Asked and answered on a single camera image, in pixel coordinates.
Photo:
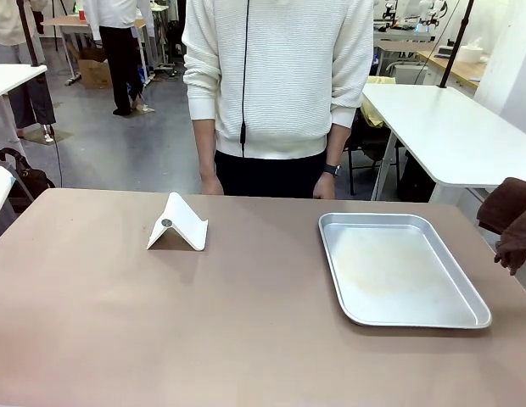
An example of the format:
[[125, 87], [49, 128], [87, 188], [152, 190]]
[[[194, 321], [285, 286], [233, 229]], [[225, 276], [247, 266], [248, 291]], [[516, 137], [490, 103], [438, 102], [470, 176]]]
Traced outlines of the person's right hand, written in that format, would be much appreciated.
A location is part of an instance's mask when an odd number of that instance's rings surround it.
[[217, 174], [213, 170], [210, 172], [201, 173], [200, 176], [202, 194], [217, 196], [221, 196], [224, 194], [223, 186]]

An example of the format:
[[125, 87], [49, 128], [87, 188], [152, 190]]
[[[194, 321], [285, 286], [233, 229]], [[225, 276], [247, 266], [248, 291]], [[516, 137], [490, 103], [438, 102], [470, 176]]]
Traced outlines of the person's left hand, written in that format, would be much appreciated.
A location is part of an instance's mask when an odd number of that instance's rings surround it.
[[329, 173], [322, 173], [313, 190], [314, 199], [335, 199], [335, 178]]

